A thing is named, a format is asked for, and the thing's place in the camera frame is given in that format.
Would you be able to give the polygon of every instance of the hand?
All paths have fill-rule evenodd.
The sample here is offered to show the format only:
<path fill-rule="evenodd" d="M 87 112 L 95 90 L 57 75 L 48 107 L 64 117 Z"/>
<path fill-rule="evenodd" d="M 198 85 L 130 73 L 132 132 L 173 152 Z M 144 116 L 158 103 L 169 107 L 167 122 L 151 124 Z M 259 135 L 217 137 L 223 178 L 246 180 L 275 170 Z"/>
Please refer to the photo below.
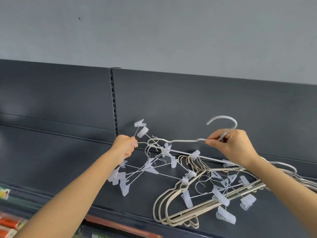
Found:
<path fill-rule="evenodd" d="M 135 137 L 129 137 L 126 135 L 119 135 L 114 140 L 112 147 L 109 151 L 112 151 L 118 157 L 117 164 L 121 164 L 125 158 L 130 157 L 134 148 L 138 146 L 138 141 Z"/>
<path fill-rule="evenodd" d="M 225 130 L 218 129 L 212 133 L 205 141 L 206 144 L 217 148 L 235 164 L 248 169 L 250 163 L 260 157 L 253 148 L 247 133 L 244 130 L 234 129 L 228 132 L 223 140 L 218 141 L 217 139 Z"/>

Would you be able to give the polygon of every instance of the forearm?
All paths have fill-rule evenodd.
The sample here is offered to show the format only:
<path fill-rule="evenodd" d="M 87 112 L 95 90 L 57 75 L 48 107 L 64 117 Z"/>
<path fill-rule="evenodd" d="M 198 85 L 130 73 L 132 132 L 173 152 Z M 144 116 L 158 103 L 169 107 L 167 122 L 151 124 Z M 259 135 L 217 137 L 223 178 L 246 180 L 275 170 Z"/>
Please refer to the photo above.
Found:
<path fill-rule="evenodd" d="M 247 168 L 282 201 L 308 231 L 317 236 L 317 194 L 257 157 Z"/>
<path fill-rule="evenodd" d="M 72 237 L 106 179 L 117 166 L 109 150 L 50 200 L 19 231 L 17 238 Z"/>

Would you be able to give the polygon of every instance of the person's right hand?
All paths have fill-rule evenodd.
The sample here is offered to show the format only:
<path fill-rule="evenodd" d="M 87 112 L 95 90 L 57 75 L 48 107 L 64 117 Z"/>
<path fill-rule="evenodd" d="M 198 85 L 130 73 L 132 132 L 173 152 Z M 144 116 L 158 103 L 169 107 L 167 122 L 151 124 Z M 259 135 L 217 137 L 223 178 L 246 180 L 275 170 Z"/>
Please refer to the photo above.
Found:
<path fill-rule="evenodd" d="M 253 148 L 247 133 L 244 130 L 234 129 L 228 132 L 222 141 L 218 141 L 221 134 L 226 129 L 218 129 L 212 133 L 205 141 L 206 144 L 217 148 L 230 161 L 246 169 L 253 160 L 258 159 L 259 155 Z"/>

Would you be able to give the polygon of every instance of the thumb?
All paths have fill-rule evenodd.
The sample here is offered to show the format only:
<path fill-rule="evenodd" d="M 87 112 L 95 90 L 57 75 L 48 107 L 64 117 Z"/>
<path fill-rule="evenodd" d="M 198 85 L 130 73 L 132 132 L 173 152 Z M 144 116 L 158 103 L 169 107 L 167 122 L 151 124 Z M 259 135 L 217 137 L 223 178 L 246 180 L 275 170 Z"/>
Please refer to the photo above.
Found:
<path fill-rule="evenodd" d="M 222 143 L 216 139 L 207 139 L 205 141 L 206 144 L 215 147 L 216 149 L 219 149 L 220 151 L 224 148 L 224 146 L 226 145 L 225 143 Z"/>

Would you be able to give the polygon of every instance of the person's right arm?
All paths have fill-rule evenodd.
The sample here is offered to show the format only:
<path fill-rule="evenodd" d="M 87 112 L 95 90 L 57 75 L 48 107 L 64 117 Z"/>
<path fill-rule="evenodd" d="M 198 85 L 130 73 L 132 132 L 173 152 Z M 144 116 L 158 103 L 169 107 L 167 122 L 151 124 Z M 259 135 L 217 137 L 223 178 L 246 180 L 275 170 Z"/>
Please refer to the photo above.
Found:
<path fill-rule="evenodd" d="M 317 237 L 317 194 L 303 186 L 274 165 L 262 159 L 253 148 L 247 134 L 235 129 L 218 141 L 225 129 L 211 134 L 206 144 L 217 148 L 230 161 L 251 171 L 279 198 L 279 200 Z"/>

